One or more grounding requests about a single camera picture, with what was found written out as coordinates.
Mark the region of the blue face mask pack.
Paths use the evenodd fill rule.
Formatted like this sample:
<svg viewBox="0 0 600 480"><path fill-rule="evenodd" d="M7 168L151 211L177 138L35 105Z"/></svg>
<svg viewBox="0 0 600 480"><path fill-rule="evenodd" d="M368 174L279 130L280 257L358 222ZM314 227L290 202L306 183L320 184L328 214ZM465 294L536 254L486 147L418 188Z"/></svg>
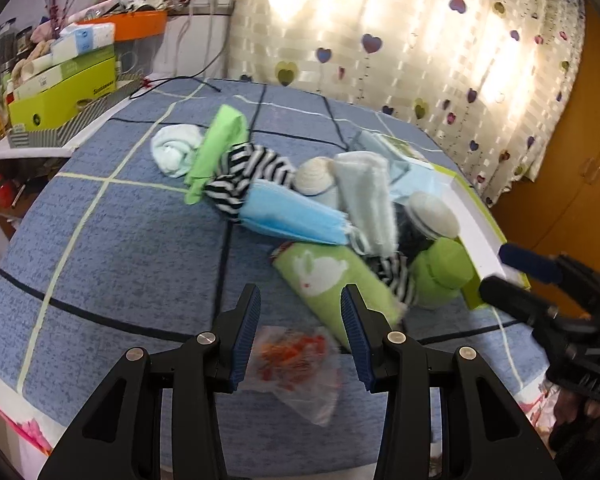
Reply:
<svg viewBox="0 0 600 480"><path fill-rule="evenodd" d="M251 183L238 219L251 231L296 242L347 246L358 234L342 211L262 179Z"/></svg>

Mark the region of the white tissue pack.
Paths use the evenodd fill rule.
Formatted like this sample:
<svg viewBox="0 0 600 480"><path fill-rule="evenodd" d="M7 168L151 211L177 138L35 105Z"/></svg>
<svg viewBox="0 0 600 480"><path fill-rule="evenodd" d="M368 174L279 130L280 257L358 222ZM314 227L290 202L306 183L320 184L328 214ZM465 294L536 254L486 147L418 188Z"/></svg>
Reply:
<svg viewBox="0 0 600 480"><path fill-rule="evenodd" d="M50 46L52 64L58 65L80 55L114 44L114 23L71 24L60 32Z"/></svg>

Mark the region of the pale waffle towel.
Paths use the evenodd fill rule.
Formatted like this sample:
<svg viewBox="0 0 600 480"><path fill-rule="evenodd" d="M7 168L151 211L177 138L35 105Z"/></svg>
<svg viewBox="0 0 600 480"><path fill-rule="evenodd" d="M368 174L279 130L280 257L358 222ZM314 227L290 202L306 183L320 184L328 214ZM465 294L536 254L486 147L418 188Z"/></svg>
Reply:
<svg viewBox="0 0 600 480"><path fill-rule="evenodd" d="M355 151L336 155L332 166L341 203L358 230L360 252L390 257L398 248L398 228L390 197L388 160L377 153Z"/></svg>

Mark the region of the wet wipes pack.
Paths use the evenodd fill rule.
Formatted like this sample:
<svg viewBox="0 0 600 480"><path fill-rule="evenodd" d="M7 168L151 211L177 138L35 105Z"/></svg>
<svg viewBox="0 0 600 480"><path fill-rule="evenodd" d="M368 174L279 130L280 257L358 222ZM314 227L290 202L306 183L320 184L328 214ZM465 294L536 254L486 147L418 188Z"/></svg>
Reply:
<svg viewBox="0 0 600 480"><path fill-rule="evenodd" d="M362 130L349 144L351 151L368 151L385 157L389 167L390 196L395 202L416 192L439 196L441 183L434 166L406 141Z"/></svg>

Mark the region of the blue checked bed cover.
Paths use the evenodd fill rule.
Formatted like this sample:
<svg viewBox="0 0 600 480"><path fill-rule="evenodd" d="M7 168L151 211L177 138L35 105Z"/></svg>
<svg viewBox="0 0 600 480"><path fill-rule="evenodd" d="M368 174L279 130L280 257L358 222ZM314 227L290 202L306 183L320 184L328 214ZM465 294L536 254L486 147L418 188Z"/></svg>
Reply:
<svg viewBox="0 0 600 480"><path fill-rule="evenodd" d="M455 166L426 133L367 108L254 82L171 81L141 96L95 132L34 201L0 263L0 410L43 448L123 353L180 345L234 307L257 284L262 325L310 330L320 323L271 266L279 244L229 226L214 205L184 202L150 154L165 125L210 125L221 105L240 110L251 139L300 165L335 156L361 130L419 148ZM517 394L546 369L528 328L462 298L408 312L406 329L432 348L474 347ZM341 388L326 427L311 424L271 393L219 396L227 469L241 477L288 477L366 466L377 460L386 395L370 394L353 360L340 356Z"/></svg>

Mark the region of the green rimmed white box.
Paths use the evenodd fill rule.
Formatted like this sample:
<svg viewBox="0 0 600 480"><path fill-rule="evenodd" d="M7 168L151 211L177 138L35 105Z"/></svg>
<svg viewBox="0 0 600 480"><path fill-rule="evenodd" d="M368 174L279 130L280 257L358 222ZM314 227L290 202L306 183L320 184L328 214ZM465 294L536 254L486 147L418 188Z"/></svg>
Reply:
<svg viewBox="0 0 600 480"><path fill-rule="evenodd" d="M480 197L455 171L436 164L434 170L438 179L438 195L453 211L460 226L456 239L465 247L475 270L475 276L462 289L468 309L486 306L480 299L478 288L481 280L490 275L505 278L529 290L531 285L527 275L504 266L498 258L498 250L507 240Z"/></svg>

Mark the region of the plastic bag orange contents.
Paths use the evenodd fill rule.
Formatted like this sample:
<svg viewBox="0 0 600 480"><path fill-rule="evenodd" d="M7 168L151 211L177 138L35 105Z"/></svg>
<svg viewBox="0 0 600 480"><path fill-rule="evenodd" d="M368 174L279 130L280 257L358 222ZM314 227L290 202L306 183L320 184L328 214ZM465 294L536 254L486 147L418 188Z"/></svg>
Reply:
<svg viewBox="0 0 600 480"><path fill-rule="evenodd" d="M313 425L332 420L340 396L340 351L324 327L308 332L280 326L257 330L239 387L271 393Z"/></svg>

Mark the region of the heart patterned curtain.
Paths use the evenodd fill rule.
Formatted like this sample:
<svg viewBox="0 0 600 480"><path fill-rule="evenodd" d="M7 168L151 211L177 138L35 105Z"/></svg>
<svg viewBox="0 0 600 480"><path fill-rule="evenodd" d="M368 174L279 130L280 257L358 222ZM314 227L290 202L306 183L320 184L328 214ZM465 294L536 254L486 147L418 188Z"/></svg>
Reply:
<svg viewBox="0 0 600 480"><path fill-rule="evenodd" d="M234 0L228 72L409 122L494 204L539 175L584 37L585 0Z"/></svg>

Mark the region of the round plastic lidded container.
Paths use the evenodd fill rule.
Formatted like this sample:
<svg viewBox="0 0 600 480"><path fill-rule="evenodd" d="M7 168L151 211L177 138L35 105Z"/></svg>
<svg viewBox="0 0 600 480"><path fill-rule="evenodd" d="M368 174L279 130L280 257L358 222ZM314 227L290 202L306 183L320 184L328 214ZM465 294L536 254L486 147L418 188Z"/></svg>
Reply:
<svg viewBox="0 0 600 480"><path fill-rule="evenodd" d="M454 240L460 235L460 222L443 200L429 193L415 192L404 205L411 225L430 240L440 237Z"/></svg>

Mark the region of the dark glass jar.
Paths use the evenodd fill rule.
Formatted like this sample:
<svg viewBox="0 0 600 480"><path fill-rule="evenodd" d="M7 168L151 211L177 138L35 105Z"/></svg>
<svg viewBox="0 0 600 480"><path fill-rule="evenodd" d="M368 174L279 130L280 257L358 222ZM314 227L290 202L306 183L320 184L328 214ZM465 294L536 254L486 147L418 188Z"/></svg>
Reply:
<svg viewBox="0 0 600 480"><path fill-rule="evenodd" d="M9 63L16 58L17 27L16 18L10 18L0 25L0 72L6 70Z"/></svg>

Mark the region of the clear plastic drawer bin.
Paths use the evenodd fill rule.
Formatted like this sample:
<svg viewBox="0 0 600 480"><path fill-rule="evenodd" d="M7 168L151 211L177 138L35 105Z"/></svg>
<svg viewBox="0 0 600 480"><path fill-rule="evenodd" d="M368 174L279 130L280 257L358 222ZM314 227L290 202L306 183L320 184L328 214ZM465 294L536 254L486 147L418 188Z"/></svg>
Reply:
<svg viewBox="0 0 600 480"><path fill-rule="evenodd" d="M154 62L162 45L163 36L120 41L114 44L117 77L130 80L148 76L154 71Z"/></svg>

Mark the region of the orange storage tray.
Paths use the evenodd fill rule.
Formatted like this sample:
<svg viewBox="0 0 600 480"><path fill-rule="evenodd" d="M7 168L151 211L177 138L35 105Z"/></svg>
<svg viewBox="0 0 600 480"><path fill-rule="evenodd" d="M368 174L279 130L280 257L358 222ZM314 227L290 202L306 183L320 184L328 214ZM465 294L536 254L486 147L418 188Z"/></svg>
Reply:
<svg viewBox="0 0 600 480"><path fill-rule="evenodd" d="M86 24L114 24L114 41L123 42L160 36L166 30L166 11L120 13L80 21Z"/></svg>

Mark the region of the green rolled cloth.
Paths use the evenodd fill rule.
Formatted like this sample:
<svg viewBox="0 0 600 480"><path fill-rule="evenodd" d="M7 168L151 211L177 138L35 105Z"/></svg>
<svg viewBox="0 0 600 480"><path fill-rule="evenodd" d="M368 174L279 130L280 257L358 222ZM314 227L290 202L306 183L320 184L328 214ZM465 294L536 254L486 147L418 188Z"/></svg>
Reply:
<svg viewBox="0 0 600 480"><path fill-rule="evenodd" d="M465 247L445 237L420 252L410 271L415 282L415 304L425 309L448 304L475 275Z"/></svg>

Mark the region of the yellow green cardboard box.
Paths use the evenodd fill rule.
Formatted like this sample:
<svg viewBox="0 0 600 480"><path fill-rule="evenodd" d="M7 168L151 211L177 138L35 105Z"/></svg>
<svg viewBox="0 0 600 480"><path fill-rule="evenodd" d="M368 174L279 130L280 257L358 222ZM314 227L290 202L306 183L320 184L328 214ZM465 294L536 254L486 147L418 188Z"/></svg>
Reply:
<svg viewBox="0 0 600 480"><path fill-rule="evenodd" d="M55 129L79 113L79 102L94 102L116 90L114 58L82 70L36 96L8 106L12 125L23 131Z"/></svg>

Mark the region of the green microfiber cloth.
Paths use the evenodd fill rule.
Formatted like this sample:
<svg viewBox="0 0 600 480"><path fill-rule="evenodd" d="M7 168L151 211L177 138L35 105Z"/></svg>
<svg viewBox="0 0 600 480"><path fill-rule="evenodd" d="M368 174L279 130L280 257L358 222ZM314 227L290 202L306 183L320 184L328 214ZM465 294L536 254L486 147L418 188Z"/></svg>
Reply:
<svg viewBox="0 0 600 480"><path fill-rule="evenodd" d="M219 161L232 146L248 140L245 115L235 107L223 104L216 112L204 140L197 148L193 165L185 176L188 186L185 203L195 205L201 200L204 186L211 179Z"/></svg>

